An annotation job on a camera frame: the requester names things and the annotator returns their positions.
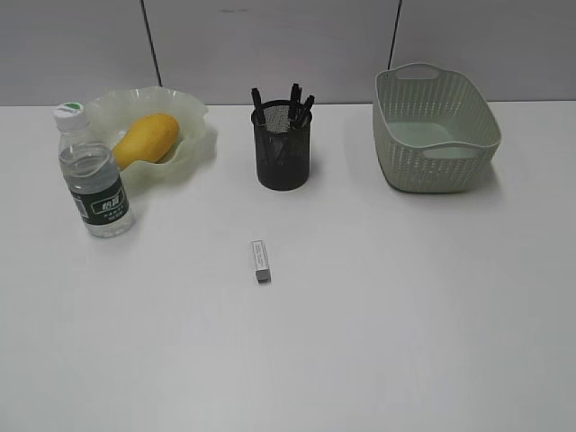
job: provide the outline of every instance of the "water bottle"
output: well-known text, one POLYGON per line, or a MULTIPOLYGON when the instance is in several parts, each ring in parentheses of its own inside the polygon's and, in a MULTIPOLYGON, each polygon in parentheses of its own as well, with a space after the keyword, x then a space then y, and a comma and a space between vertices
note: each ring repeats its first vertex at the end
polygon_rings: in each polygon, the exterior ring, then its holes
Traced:
POLYGON ((114 154, 95 135, 81 103, 54 110, 62 133, 60 169, 84 224, 97 237, 113 237, 134 223, 114 154))

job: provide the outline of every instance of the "white eraser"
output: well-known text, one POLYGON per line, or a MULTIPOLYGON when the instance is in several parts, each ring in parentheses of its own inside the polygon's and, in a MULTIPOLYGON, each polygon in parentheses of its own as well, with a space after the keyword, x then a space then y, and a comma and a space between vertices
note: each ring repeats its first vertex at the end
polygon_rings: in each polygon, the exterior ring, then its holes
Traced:
POLYGON ((268 255, 264 241, 252 242, 252 252, 254 253, 254 264, 256 265, 256 279, 259 282, 270 280, 270 266, 268 265, 268 255))

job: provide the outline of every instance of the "storage basket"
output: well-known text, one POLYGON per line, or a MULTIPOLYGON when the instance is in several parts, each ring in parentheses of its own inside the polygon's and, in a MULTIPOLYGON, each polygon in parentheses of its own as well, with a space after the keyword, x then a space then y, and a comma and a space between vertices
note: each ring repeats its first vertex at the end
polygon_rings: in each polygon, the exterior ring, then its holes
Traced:
POLYGON ((472 82, 424 63, 376 77, 373 132, 388 183, 420 193, 468 189, 501 141, 496 119, 472 82))

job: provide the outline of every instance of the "black mesh pen holder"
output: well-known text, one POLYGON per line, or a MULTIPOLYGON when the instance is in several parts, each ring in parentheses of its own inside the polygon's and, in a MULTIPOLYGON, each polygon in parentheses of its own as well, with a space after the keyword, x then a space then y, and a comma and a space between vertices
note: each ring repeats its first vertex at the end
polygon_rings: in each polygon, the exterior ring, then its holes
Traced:
MULTIPOLYGON (((262 105, 265 124, 258 124, 252 112, 256 142, 256 172, 262 185, 275 191, 290 191, 302 186, 310 174, 310 126, 308 113, 300 128, 291 126, 290 101, 270 101, 262 105)), ((296 114, 303 105, 296 104, 296 114)))

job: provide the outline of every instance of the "white bottle cap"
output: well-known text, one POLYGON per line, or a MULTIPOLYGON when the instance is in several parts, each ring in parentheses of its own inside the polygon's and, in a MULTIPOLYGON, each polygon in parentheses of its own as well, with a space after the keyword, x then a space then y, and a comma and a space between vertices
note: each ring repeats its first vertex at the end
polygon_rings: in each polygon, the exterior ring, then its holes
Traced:
POLYGON ((78 102, 67 102, 54 109, 54 120, 62 132, 79 131, 88 127, 90 121, 84 106, 78 102))

